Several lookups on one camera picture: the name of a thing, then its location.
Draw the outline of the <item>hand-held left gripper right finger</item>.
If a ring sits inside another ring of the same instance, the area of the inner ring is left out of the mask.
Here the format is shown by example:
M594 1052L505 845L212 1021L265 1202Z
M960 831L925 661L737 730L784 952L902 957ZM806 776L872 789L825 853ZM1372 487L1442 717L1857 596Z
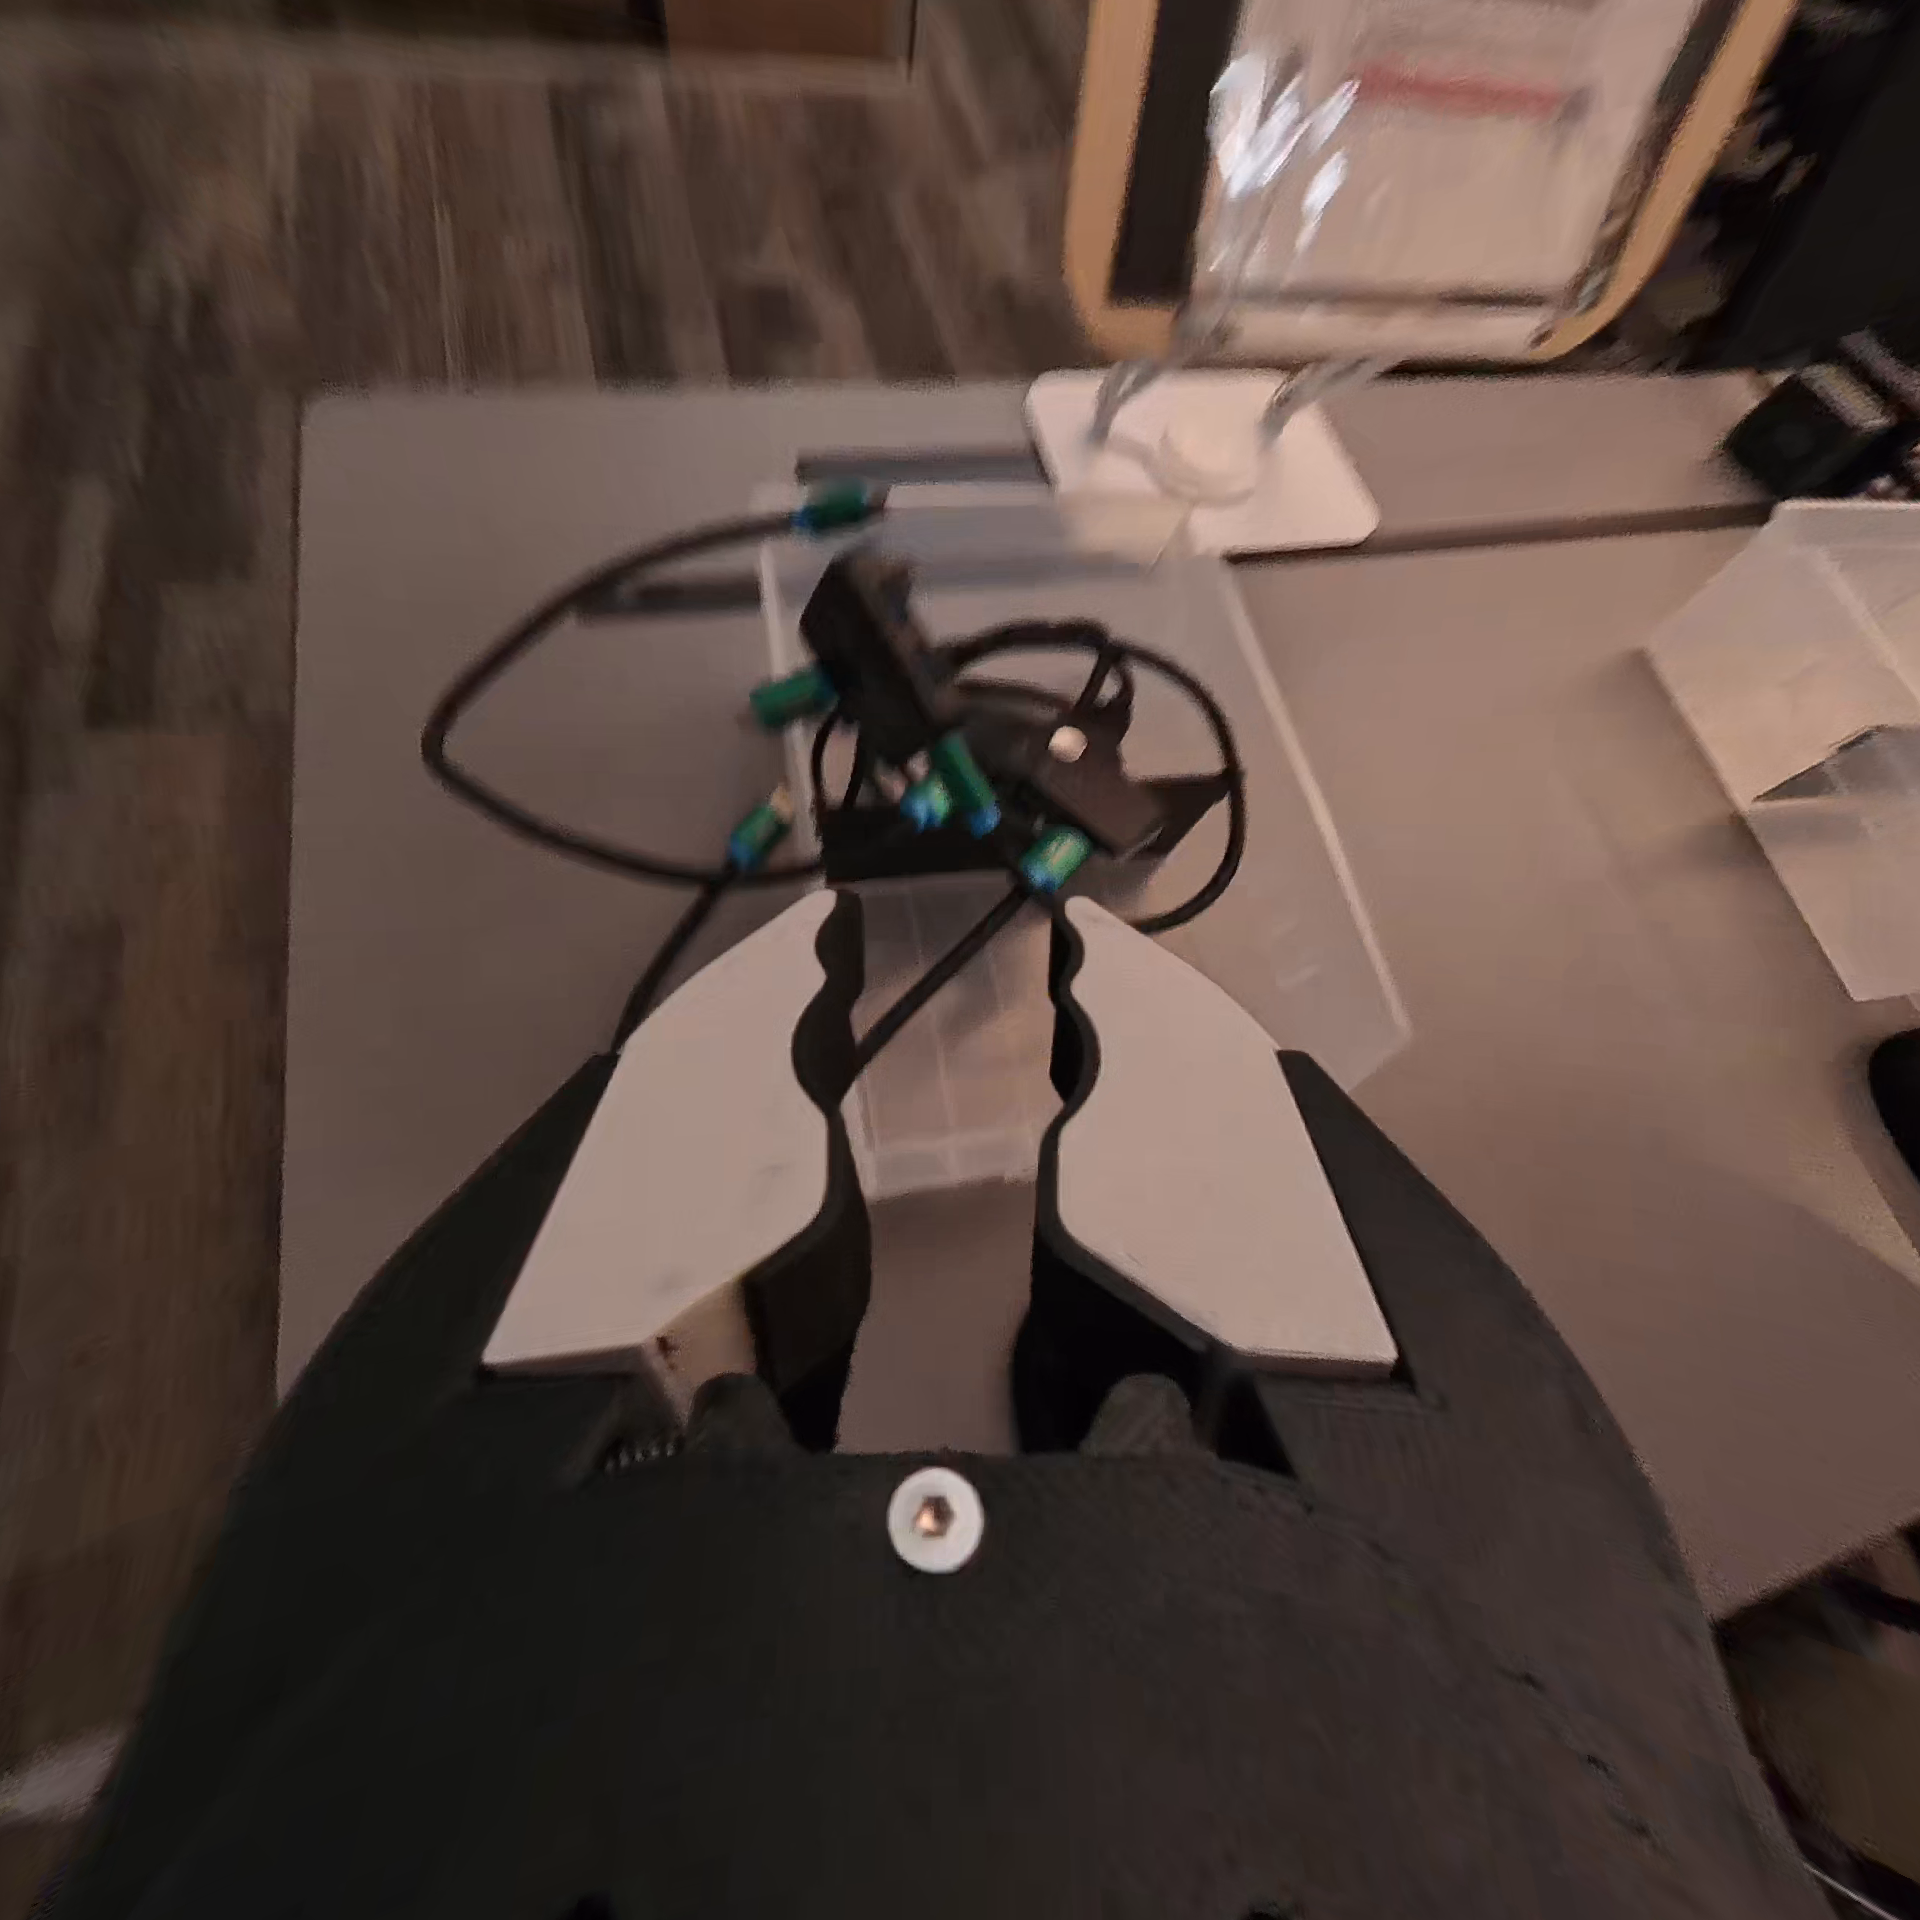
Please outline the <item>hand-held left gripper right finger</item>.
M1392 1379L1401 1348L1264 1027L1086 898L1054 923L1048 994L1061 1109L1016 1335L1020 1450L1078 1450L1121 1380L1158 1376L1216 1452L1277 1453L1262 1380Z

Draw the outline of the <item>clear instruction sheet holder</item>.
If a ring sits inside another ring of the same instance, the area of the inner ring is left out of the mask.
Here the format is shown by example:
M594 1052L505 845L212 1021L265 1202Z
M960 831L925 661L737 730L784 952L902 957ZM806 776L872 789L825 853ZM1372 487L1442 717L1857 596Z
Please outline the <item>clear instruction sheet holder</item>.
M1205 88L1205 199L1164 372L1296 369L1318 401L1414 345L1566 321L1701 5L1241 5Z

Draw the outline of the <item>black desk control box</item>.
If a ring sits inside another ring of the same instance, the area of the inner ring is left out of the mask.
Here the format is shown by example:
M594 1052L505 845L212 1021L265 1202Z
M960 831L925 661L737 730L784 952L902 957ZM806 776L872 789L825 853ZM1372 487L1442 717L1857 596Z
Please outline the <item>black desk control box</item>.
M1918 361L1880 335L1845 337L1778 377L1721 439L1773 500L1918 500Z

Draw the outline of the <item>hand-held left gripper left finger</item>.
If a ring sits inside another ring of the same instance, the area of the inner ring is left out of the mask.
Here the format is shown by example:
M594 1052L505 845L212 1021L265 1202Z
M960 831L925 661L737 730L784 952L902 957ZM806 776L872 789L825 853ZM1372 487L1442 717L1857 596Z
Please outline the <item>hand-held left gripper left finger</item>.
M504 1376L628 1363L689 1413L755 1373L835 1450L873 1304L873 1225L843 1107L866 931L813 891L620 1043L609 1085L482 1351Z

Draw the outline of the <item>white sign stand base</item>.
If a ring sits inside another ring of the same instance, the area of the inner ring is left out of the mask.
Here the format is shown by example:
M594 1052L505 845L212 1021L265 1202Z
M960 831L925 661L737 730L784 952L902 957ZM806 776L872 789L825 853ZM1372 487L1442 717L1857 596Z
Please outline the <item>white sign stand base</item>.
M1125 397L1097 435L1104 372L1048 372L1025 395L1052 492L1222 561L1340 551L1380 511L1318 401L1266 370L1179 370Z

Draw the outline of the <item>clear plastic bin with divider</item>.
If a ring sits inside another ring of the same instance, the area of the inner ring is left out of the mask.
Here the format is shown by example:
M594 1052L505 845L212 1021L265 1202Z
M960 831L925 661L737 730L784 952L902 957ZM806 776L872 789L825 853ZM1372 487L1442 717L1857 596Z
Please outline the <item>clear plastic bin with divider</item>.
M810 663L801 612L828 561L858 539L909 569L909 607L933 641L969 641L1020 619L1104 627L1190 675L1226 714L1243 771L1245 833L1226 891L1157 935L1205 972L1288 1049L1304 1049L1353 1090L1409 1041L1409 1017L1338 841L1329 805L1264 661L1232 572L1202 554L1187 516L1148 497L1058 497L1040 487L902 487L886 515L821 541L784 537L756 555L769 675ZM1209 714L1179 681L1128 663L1136 705L1121 740L1138 780L1221 772ZM787 732L801 815L798 853L822 850L825 809L846 795L853 730L817 752L822 721ZM964 828L912 835L884 795L876 856L833 853L833 881L861 896L864 1031L998 898L1010 875ZM1123 919L1154 919L1198 896L1229 843L1211 805L1166 856L1125 864L1092 856L1072 891ZM1022 913L914 1015L864 1071L843 1114L869 1199L1027 1183L1058 1099L1049 1084L1049 933Z

